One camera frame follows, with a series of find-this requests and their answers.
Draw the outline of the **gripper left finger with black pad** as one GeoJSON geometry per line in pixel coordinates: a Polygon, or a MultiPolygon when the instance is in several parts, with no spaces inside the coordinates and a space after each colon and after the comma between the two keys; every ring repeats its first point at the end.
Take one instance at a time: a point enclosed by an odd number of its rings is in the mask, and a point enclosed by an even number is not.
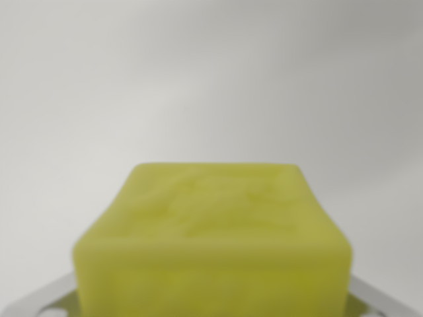
{"type": "Polygon", "coordinates": [[[1,316],[81,316],[75,274],[55,281],[12,302],[1,316]]]}

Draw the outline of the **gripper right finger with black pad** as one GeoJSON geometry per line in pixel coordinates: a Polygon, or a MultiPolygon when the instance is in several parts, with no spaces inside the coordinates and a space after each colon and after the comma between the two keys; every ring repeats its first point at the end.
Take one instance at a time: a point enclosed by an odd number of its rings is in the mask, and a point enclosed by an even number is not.
{"type": "Polygon", "coordinates": [[[351,276],[344,316],[417,317],[422,313],[351,276]]]}

